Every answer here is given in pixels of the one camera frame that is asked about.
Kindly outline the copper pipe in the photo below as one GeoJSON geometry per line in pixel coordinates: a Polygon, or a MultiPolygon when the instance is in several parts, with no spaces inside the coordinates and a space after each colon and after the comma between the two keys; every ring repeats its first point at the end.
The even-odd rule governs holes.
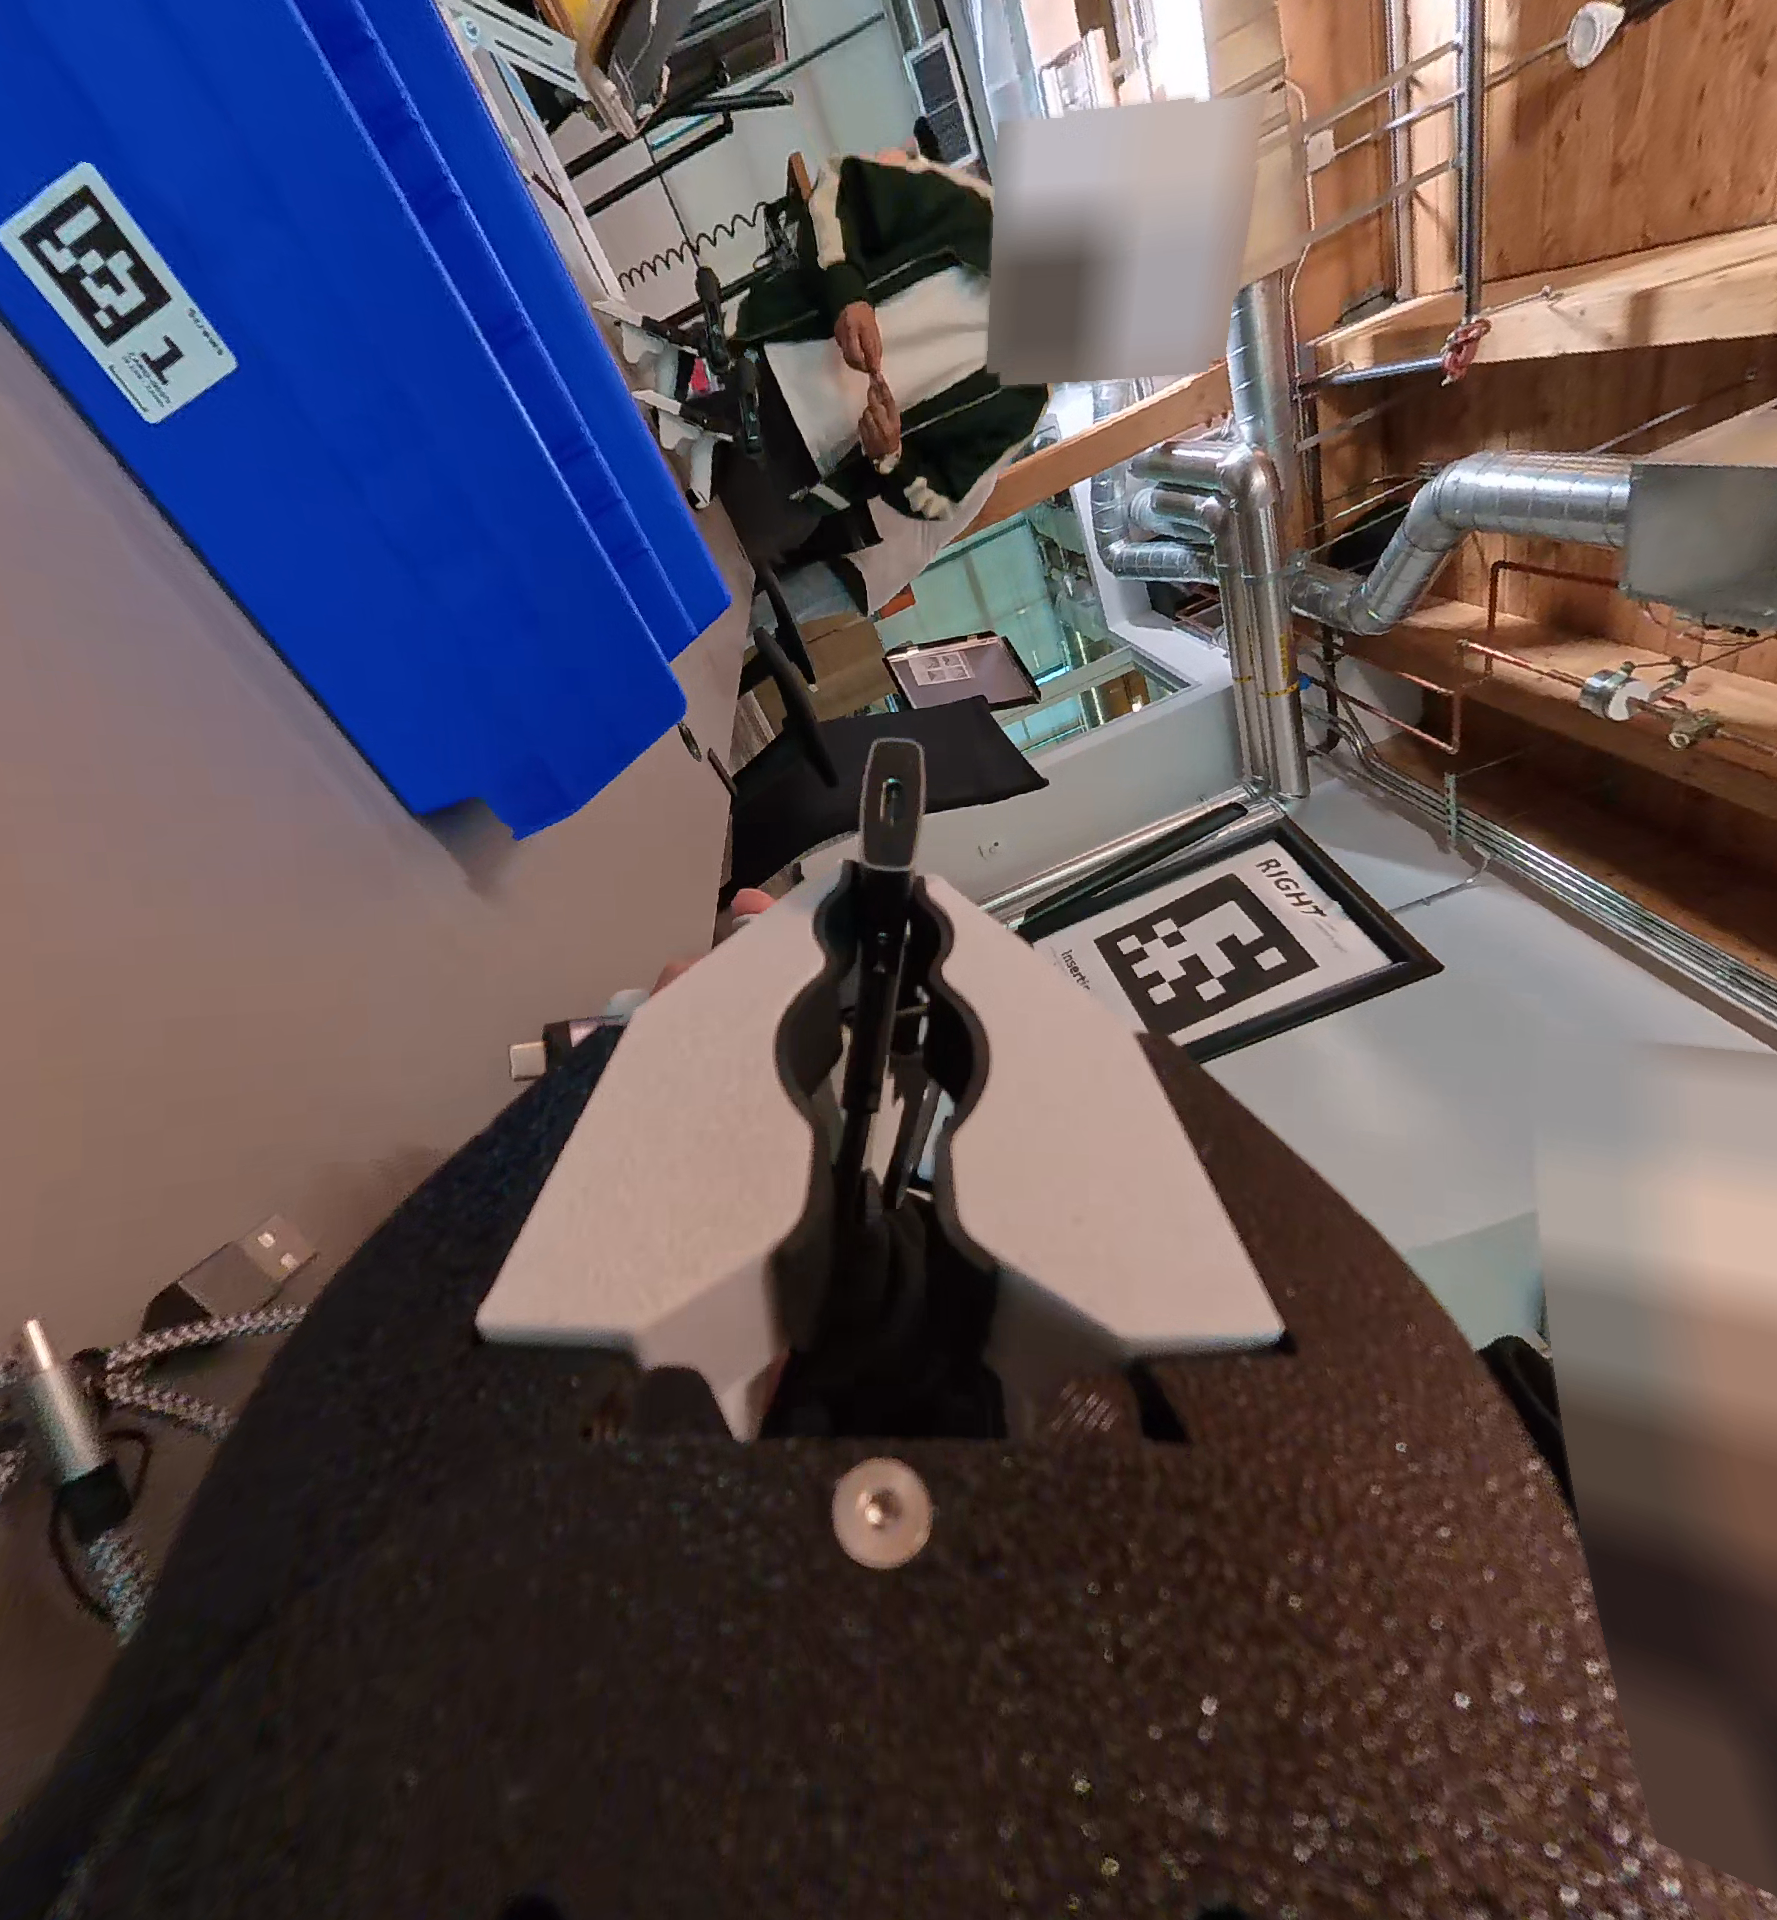
{"type": "Polygon", "coordinates": [[[1722,743],[1777,763],[1777,631],[1638,604],[1632,650],[1564,631],[1517,634],[1504,627],[1506,584],[1517,578],[1604,589],[1602,579],[1567,567],[1495,561],[1484,578],[1481,633],[1454,644],[1455,698],[1508,686],[1602,725],[1659,731],[1676,754],[1722,743]]]}

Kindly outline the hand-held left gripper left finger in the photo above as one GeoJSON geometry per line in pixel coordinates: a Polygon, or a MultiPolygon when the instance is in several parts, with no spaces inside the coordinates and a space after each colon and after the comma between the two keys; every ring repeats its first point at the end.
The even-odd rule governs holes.
{"type": "Polygon", "coordinates": [[[817,918],[846,872],[787,893],[631,1015],[474,1312],[483,1343],[685,1369],[728,1432],[756,1394],[866,1299],[866,1193],[836,1184],[840,1008],[807,1065],[779,1028],[826,969],[817,918]]]}

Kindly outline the silver vertical pipes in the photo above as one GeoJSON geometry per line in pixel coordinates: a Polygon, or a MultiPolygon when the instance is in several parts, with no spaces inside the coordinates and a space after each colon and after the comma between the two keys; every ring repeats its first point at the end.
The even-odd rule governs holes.
{"type": "Polygon", "coordinates": [[[1087,486],[1105,572],[1215,587],[1243,773],[1281,798],[1307,792],[1288,567],[1299,510],[1291,334],[1283,271],[1253,280],[1228,335],[1233,427],[1156,445],[1087,486]]]}

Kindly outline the small white grey adapter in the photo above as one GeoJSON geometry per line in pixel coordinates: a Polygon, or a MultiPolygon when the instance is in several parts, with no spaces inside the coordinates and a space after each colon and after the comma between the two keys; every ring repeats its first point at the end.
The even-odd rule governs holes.
{"type": "Polygon", "coordinates": [[[579,1046],[621,1031],[629,1015],[590,1015],[550,1021],[539,1040],[507,1049],[510,1078],[533,1082],[558,1068],[579,1046]]]}

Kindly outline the laptop screen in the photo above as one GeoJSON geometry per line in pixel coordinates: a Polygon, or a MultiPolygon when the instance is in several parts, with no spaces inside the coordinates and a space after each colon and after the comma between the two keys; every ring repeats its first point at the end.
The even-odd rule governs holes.
{"type": "Polygon", "coordinates": [[[885,655],[896,702],[907,710],[932,710],[982,700],[992,712],[1034,707],[1039,684],[1009,636],[981,633],[952,636],[885,655]]]}

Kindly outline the person's right hand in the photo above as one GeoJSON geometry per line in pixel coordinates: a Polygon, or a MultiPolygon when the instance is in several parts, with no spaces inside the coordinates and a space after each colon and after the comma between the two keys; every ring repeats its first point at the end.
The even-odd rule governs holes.
{"type": "Polygon", "coordinates": [[[728,902],[719,908],[715,923],[710,928],[708,948],[700,948],[691,955],[678,957],[670,960],[650,987],[650,995],[663,992],[672,987],[684,972],[690,972],[702,958],[707,958],[715,948],[721,948],[731,940],[731,935],[744,923],[770,912],[777,900],[758,887],[744,887],[731,895],[728,902]]]}

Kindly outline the black office chair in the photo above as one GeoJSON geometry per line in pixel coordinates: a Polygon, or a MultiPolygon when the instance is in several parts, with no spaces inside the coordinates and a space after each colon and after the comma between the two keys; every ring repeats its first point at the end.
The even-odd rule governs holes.
{"type": "Polygon", "coordinates": [[[820,721],[805,680],[805,638],[770,567],[756,573],[775,622],[753,627],[756,667],[743,689],[770,680],[782,726],[731,790],[721,905],[758,888],[807,852],[857,834],[870,849],[910,860],[930,815],[999,804],[1046,788],[997,714],[979,698],[893,714],[820,721]]]}

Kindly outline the silver ventilation duct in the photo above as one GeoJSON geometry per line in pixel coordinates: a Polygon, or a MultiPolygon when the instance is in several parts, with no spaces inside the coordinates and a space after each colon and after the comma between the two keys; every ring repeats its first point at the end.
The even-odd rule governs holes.
{"type": "Polygon", "coordinates": [[[1473,452],[1424,483],[1371,572],[1295,565],[1288,607],[1323,628],[1381,636],[1473,535],[1607,549],[1633,604],[1706,628],[1777,633],[1777,459],[1758,451],[1473,452]]]}

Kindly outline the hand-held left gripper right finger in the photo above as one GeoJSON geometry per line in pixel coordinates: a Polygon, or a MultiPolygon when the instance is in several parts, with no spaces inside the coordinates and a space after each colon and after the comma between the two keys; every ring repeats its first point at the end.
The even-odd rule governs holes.
{"type": "Polygon", "coordinates": [[[1285,1324],[1141,1038],[939,876],[939,987],[987,1063],[954,1098],[935,1209],[997,1266],[997,1369],[1274,1350],[1285,1324]]]}

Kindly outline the blue plastic bin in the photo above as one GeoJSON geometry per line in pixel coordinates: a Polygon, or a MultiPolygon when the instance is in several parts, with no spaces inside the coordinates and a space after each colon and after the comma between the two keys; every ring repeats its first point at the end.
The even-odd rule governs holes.
{"type": "Polygon", "coordinates": [[[684,718],[728,587],[436,4],[0,2],[0,317],[410,813],[684,718]]]}

